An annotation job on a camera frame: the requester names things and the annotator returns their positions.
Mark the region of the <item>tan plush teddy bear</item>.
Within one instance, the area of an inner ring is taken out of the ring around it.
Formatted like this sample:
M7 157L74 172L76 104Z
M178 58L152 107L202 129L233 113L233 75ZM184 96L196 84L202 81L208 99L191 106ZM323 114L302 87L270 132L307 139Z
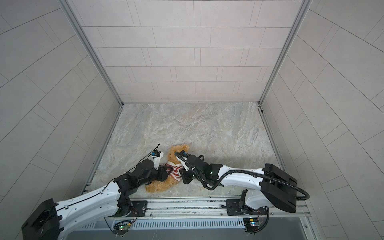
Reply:
M177 185L181 180L181 170L184 169L181 161L177 159L175 153L180 153L182 151L188 152L190 146L183 144L178 146L172 146L167 154L167 163L165 164L167 170L167 179L164 181L154 181L151 184L146 186L146 191L148 193L161 193L169 190L174 185Z

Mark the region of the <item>red white striped knit sweater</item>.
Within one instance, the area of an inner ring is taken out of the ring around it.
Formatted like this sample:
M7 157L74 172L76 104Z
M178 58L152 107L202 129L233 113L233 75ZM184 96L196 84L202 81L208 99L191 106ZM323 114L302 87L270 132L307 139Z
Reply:
M175 164L170 161L166 163L166 166L170 166L173 168L173 171L169 176L179 182L182 179L181 170L184 168L184 166L181 163Z

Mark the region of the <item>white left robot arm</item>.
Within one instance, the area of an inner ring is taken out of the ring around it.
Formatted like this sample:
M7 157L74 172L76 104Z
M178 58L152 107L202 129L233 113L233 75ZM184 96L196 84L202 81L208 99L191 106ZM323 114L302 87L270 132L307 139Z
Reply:
M130 195L142 185L166 180L171 172L171 166L144 160L133 172L126 172L95 191L60 202L48 199L22 225L23 239L60 240L101 218L142 217L144 207L132 203Z

